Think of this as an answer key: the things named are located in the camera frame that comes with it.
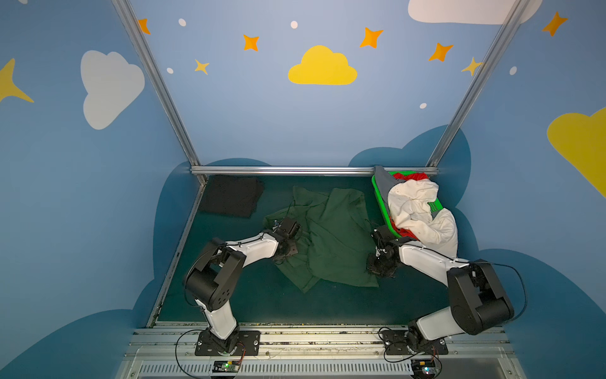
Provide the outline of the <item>dark green t-shirt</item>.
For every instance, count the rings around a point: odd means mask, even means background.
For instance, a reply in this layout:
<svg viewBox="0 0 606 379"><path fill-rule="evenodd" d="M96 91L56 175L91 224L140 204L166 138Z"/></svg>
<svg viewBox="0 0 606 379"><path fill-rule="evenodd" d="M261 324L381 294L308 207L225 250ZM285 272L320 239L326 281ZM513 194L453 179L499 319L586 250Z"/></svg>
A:
<svg viewBox="0 0 606 379"><path fill-rule="evenodd" d="M367 270L376 248L363 192L334 188L322 193L295 186L289 206L265 216L263 226L274 227L286 217L301 225L295 236L298 252L276 266L301 292L321 280L379 286Z"/></svg>

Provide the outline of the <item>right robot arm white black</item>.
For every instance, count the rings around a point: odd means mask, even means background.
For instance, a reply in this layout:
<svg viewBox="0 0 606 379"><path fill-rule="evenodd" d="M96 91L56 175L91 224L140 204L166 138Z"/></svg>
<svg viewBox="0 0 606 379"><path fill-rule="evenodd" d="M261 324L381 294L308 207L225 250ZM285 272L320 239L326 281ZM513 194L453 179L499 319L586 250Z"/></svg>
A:
<svg viewBox="0 0 606 379"><path fill-rule="evenodd" d="M515 319L514 306L494 264L448 257L417 240L397 238L386 226L374 229L372 240L376 251L367 260L372 274L391 277L399 267L409 266L448 289L446 308L408 325L405 341L414 352L447 336L475 336Z"/></svg>

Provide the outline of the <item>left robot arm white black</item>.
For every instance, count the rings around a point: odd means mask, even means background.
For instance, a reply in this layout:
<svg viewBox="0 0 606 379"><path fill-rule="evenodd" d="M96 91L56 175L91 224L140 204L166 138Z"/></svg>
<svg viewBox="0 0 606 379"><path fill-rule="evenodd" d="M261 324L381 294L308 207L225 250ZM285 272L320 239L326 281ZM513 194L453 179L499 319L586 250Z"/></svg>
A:
<svg viewBox="0 0 606 379"><path fill-rule="evenodd" d="M289 217L271 229L239 241L211 240L184 278L184 288L205 313L207 332L221 352L232 351L239 327L230 307L230 298L243 269L264 259L276 262L298 253L295 236L301 225Z"/></svg>

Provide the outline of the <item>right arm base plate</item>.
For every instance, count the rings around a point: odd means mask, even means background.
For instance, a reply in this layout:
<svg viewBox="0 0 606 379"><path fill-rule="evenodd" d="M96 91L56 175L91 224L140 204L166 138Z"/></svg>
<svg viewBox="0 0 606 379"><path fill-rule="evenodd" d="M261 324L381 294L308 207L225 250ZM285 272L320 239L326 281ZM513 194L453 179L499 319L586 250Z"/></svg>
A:
<svg viewBox="0 0 606 379"><path fill-rule="evenodd" d="M382 328L378 332L387 355L447 355L444 339L426 340L421 333L409 330Z"/></svg>

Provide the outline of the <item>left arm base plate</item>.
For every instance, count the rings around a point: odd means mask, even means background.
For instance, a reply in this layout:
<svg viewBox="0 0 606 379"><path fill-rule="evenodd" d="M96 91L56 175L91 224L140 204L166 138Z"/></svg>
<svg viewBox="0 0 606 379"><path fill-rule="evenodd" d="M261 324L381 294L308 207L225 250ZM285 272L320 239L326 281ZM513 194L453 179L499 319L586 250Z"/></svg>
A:
<svg viewBox="0 0 606 379"><path fill-rule="evenodd" d="M194 355L195 356L257 356L260 348L260 332L244 331L237 329L221 340L209 329L201 332L198 336Z"/></svg>

